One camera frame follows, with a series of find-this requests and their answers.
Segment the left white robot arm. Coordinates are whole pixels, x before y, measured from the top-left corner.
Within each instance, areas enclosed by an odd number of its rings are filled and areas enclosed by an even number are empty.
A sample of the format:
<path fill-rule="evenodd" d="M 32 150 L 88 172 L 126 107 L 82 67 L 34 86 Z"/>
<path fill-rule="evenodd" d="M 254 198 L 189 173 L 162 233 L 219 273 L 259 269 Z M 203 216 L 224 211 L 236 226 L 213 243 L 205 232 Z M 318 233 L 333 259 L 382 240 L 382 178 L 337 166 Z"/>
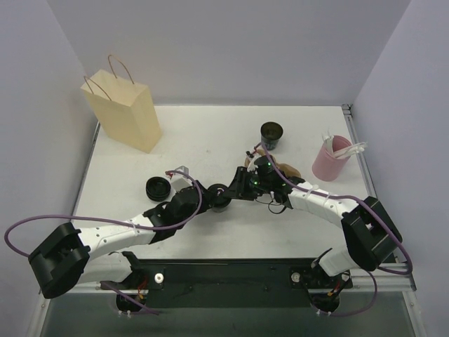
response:
<path fill-rule="evenodd" d="M 184 187 L 167 202 L 129 220 L 102 219 L 97 227 L 57 226 L 28 257 L 45 298 L 57 298 L 77 284 L 113 281 L 128 289 L 140 285 L 142 270 L 121 250 L 171 238 L 187 219 L 213 208 L 217 193 L 201 183 Z"/>

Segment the black cup lid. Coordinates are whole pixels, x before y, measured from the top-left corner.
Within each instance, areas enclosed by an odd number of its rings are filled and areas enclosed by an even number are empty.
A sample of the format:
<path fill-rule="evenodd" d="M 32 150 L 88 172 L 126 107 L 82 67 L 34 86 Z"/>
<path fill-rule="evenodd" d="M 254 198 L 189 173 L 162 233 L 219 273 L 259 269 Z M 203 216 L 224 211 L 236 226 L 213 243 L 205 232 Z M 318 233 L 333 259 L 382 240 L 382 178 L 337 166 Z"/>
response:
<path fill-rule="evenodd" d="M 208 191 L 212 194 L 211 206 L 213 209 L 223 209 L 229 206 L 231 199 L 224 196 L 227 190 L 227 186 L 216 183 L 208 188 Z"/>

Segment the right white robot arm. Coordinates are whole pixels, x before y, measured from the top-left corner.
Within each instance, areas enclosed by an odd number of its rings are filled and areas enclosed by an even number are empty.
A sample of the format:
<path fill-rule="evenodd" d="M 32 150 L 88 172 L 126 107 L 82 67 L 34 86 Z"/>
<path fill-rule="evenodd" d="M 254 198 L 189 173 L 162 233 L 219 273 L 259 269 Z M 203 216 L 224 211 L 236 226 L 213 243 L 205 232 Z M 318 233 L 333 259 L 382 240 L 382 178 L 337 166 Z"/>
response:
<path fill-rule="evenodd" d="M 266 156 L 258 157 L 251 167 L 238 167 L 223 196 L 254 201 L 264 194 L 287 209 L 306 211 L 342 229 L 344 245 L 327 249 L 314 260 L 311 278 L 319 286 L 355 267 L 378 269 L 402 242 L 377 198 L 330 194 L 303 178 L 288 177 Z"/>

